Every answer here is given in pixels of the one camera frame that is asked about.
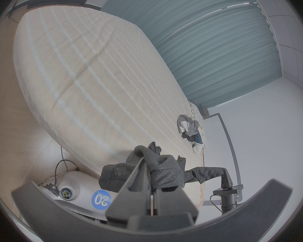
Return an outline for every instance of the teal curtain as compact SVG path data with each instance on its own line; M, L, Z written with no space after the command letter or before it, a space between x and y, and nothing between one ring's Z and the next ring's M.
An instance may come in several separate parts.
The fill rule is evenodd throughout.
M140 27L197 106L281 76L273 34L254 0L108 0L101 10Z

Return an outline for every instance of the floor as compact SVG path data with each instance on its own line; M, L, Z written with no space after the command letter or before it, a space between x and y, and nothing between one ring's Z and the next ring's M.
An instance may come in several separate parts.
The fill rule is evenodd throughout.
M60 146L39 126L30 112L19 88L13 60L12 45L18 22L27 6L13 12L11 18L0 19L0 198L19 216L11 191L32 180L41 183L54 175L61 160ZM63 150L65 159L78 164L82 172L97 176ZM57 173L65 171L60 164Z

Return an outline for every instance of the clothing pile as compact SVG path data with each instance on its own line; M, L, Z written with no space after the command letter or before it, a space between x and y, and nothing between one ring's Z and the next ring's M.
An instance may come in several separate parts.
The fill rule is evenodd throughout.
M125 163L105 165L99 185L102 189L118 193L142 157L146 160L151 176L152 191L158 188L184 187L185 183L205 181L223 175L221 167L195 167L185 171L186 158L160 155L162 149L155 142L148 148L138 145L129 154Z
M199 155L204 148L202 143L201 135L198 131L199 122L193 120L187 115L179 115L177 119L177 127L179 133L182 135L182 138L186 138L189 142L192 143L193 152L195 155Z

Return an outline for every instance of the striped bed sheet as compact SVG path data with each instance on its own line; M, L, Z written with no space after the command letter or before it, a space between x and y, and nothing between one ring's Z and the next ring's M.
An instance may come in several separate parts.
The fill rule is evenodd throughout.
M162 154L203 166L177 129L191 105L150 40L136 25L77 6L46 6L20 20L13 62L38 123L97 174L155 141ZM204 189L184 191L199 207Z

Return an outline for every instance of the blue circle sticker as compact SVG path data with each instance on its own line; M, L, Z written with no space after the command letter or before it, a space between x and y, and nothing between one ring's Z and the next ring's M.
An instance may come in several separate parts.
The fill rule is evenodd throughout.
M96 191L91 199L92 205L98 210L105 210L111 204L111 196L105 190Z

